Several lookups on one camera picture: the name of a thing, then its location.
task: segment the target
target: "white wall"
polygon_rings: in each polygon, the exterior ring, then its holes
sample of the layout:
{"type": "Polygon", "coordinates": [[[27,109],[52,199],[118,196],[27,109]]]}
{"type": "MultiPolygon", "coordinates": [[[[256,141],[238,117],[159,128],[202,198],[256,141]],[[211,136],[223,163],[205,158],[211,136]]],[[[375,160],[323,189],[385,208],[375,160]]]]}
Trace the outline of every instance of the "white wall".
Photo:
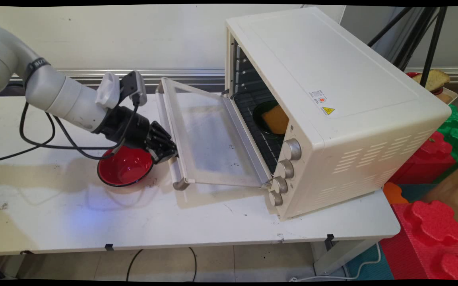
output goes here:
{"type": "MultiPolygon", "coordinates": [[[[416,48],[408,67],[423,67],[431,43],[434,22],[416,48]]],[[[446,11],[436,53],[432,61],[434,67],[458,67],[458,6],[450,6],[446,11]]]]}
{"type": "MultiPolygon", "coordinates": [[[[345,6],[317,5],[340,22],[345,6]]],[[[57,69],[223,69],[227,18],[290,4],[0,7],[0,27],[57,69]]]]}
{"type": "MultiPolygon", "coordinates": [[[[389,23],[389,21],[392,20],[395,9],[396,7],[347,6],[340,25],[364,43],[368,43],[387,23],[389,23]]],[[[404,24],[404,20],[407,19],[408,15],[411,13],[412,12],[409,12],[402,18],[396,26],[404,24]]],[[[423,36],[411,60],[409,60],[408,69],[423,69],[434,26],[435,22],[423,36]]],[[[379,46],[381,45],[384,48],[387,45],[392,45],[392,42],[384,43],[383,41],[396,40],[397,37],[393,37],[393,33],[394,31],[392,28],[376,45],[374,45],[374,49],[382,56],[387,57],[386,49],[380,50],[379,46]]],[[[447,9],[432,67],[447,68],[448,70],[451,68],[458,68],[458,6],[450,6],[447,9]]]]}

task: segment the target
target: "white table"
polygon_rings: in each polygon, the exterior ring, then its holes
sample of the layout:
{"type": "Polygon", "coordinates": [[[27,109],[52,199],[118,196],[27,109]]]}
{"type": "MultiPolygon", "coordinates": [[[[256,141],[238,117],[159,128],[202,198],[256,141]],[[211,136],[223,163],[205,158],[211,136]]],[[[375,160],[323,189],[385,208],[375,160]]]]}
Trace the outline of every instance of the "white table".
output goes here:
{"type": "MultiPolygon", "coordinates": [[[[138,112],[159,120],[155,95],[148,98],[138,112]]],[[[23,106],[23,97],[0,97],[0,157],[30,147],[18,132],[23,106]]],[[[64,124],[78,145],[113,144],[64,124]]],[[[44,112],[30,106],[27,137],[45,141],[50,129],[44,112]]],[[[51,144],[69,142],[56,128],[51,144]]],[[[333,234],[342,242],[316,261],[316,270],[330,273],[400,230],[381,190],[281,222],[266,190],[191,185],[176,191],[167,163],[134,186],[109,187],[96,167],[74,150],[46,148],[0,161],[0,255],[105,250],[107,244],[120,250],[320,242],[313,245],[319,256],[333,234]]]]}

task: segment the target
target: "floor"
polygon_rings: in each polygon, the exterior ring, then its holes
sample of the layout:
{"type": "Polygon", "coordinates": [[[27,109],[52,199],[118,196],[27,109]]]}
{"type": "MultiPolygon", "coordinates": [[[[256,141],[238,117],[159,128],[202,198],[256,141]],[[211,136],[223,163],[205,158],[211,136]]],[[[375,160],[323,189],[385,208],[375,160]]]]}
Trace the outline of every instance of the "floor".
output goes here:
{"type": "MultiPolygon", "coordinates": [[[[313,276],[309,243],[193,247],[195,282],[279,282],[313,276]]],[[[124,281],[137,250],[26,255],[21,279],[124,281]]],[[[129,281],[192,281],[189,248],[146,249],[135,259],[129,281]]],[[[332,276],[344,276],[342,269],[332,276]]]]}

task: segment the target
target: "red foam block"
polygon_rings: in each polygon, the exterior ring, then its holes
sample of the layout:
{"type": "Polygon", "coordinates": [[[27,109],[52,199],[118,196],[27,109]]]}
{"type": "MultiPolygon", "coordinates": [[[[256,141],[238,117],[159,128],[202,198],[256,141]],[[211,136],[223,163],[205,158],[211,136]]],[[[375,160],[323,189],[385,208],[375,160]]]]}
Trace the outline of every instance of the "red foam block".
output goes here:
{"type": "Polygon", "coordinates": [[[440,201],[391,205],[400,232],[380,243],[395,279],[458,279],[458,222],[440,201]]]}
{"type": "Polygon", "coordinates": [[[427,141],[389,179],[395,184],[430,184],[456,163],[452,146],[441,132],[434,132],[427,141]]]}

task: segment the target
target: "robotic arm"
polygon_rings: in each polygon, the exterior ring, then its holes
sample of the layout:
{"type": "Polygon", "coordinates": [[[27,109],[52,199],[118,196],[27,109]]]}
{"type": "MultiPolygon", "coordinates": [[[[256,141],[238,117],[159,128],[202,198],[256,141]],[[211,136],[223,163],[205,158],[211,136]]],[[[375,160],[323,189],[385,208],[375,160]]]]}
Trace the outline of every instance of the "robotic arm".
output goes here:
{"type": "MultiPolygon", "coordinates": [[[[135,106],[147,101],[144,80],[138,71],[121,80],[107,73],[99,89],[94,90],[56,71],[21,40],[0,28],[0,91],[13,73],[24,81],[29,104],[89,132],[102,133],[114,142],[120,140],[132,115],[132,110],[119,103],[126,97],[135,106]]],[[[146,150],[155,164],[178,154],[171,136],[160,124],[150,124],[140,114],[133,116],[124,145],[146,150]]]]}

